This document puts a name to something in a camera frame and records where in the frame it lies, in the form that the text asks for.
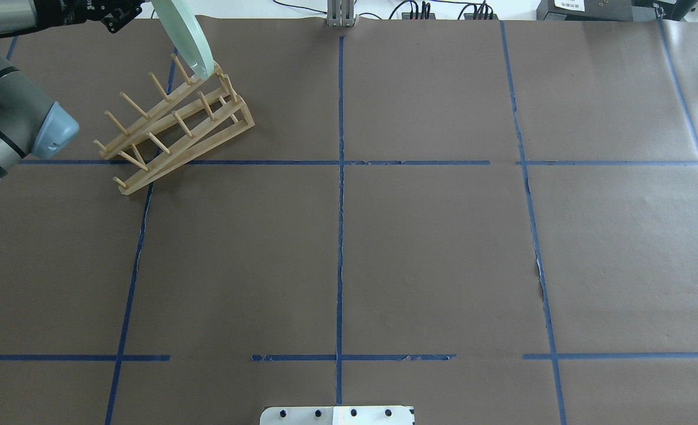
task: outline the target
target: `wooden peg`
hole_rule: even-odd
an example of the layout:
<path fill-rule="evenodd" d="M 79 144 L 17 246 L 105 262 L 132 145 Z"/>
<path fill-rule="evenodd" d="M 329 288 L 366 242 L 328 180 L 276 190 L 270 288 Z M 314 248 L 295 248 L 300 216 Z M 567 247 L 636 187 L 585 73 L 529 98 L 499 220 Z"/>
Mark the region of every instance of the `wooden peg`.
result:
<path fill-rule="evenodd" d="M 175 54 L 171 54 L 171 57 L 173 57 L 173 62 L 176 62 L 176 69 L 181 71 L 181 75 L 184 76 L 184 81 L 186 81 L 187 84 L 191 85 L 192 80 L 190 80 L 189 74 L 187 74 L 187 70 L 184 69 L 184 65 L 181 64 L 181 60 L 179 60 Z"/>
<path fill-rule="evenodd" d="M 128 94 L 125 94 L 122 91 L 119 94 L 120 94 L 120 97 L 123 97 L 123 99 L 125 99 L 126 102 L 128 102 L 128 104 L 131 105 L 131 107 L 133 107 L 136 110 L 136 112 L 139 113 L 139 115 L 143 116 L 144 118 L 149 119 L 149 115 L 146 112 L 144 112 L 144 109 L 139 107 L 139 105 L 137 105 L 136 102 L 131 100 L 131 97 L 128 97 Z"/>
<path fill-rule="evenodd" d="M 131 162 L 135 166 L 143 169 L 144 171 L 149 171 L 146 165 L 142 164 L 141 162 L 137 161 L 133 156 L 130 156 L 128 153 L 125 153 L 124 151 L 118 151 L 118 154 L 122 156 L 126 161 Z"/>
<path fill-rule="evenodd" d="M 102 143 L 100 143 L 99 140 L 95 139 L 95 140 L 94 140 L 94 144 L 97 145 L 97 146 L 99 146 L 101 151 L 103 151 L 103 152 L 107 151 L 107 149 L 105 148 L 105 145 L 103 145 Z"/>
<path fill-rule="evenodd" d="M 136 145 L 134 145 L 134 143 L 131 143 L 131 150 L 133 151 L 133 155 L 136 157 L 136 160 L 141 162 L 141 164 L 143 164 L 144 166 L 147 166 L 147 163 L 144 162 L 142 154 L 139 153 L 139 149 L 136 148 Z"/>
<path fill-rule="evenodd" d="M 165 99 L 166 102 L 170 102 L 171 98 L 168 97 L 168 93 L 166 93 L 165 89 L 162 88 L 162 84 L 160 84 L 158 78 L 153 73 L 149 73 L 149 78 L 152 78 L 152 82 L 155 83 L 155 87 L 157 87 L 158 91 L 160 91 L 162 94 L 162 98 Z"/>
<path fill-rule="evenodd" d="M 189 127 L 187 127 L 187 124 L 184 123 L 183 119 L 181 119 L 181 116 L 179 116 L 176 111 L 173 111 L 172 115 L 173 118 L 176 118 L 176 121 L 178 122 L 179 126 L 181 126 L 181 129 L 183 129 L 184 132 L 187 133 L 187 136 L 189 136 L 189 138 L 194 138 L 192 131 L 189 130 Z"/>
<path fill-rule="evenodd" d="M 149 140 L 152 140 L 152 143 L 157 145 L 158 148 L 162 149 L 163 152 L 165 152 L 169 155 L 171 154 L 171 150 L 168 149 L 165 145 L 163 145 L 163 143 L 160 142 L 160 139 L 155 137 L 155 135 L 153 135 L 152 133 L 147 133 L 147 137 L 149 137 Z"/>
<path fill-rule="evenodd" d="M 198 91 L 197 96 L 200 97 L 200 100 L 203 103 L 203 107 L 205 107 L 205 111 L 208 113 L 210 121 L 215 121 L 217 118 L 215 117 L 215 115 L 213 115 L 212 109 L 210 108 L 210 104 L 207 102 L 207 98 L 205 97 L 205 94 L 201 91 Z"/>
<path fill-rule="evenodd" d="M 120 180 L 120 178 L 118 177 L 113 177 L 113 181 L 118 183 L 119 186 L 121 186 L 124 189 L 128 188 L 128 186 L 123 182 L 123 180 Z"/>
<path fill-rule="evenodd" d="M 115 126 L 118 127 L 118 129 L 120 130 L 120 132 L 123 133 L 123 135 L 125 135 L 125 136 L 128 136 L 128 135 L 129 135 L 128 130 L 127 130 L 124 126 L 122 126 L 122 125 L 120 124 L 120 122 L 118 121 L 118 119 L 115 118 L 115 116 L 114 116 L 109 110 L 106 110 L 106 111 L 105 111 L 105 115 L 107 115 L 108 118 L 109 118 L 111 121 L 113 121 L 113 124 L 115 124 Z"/>

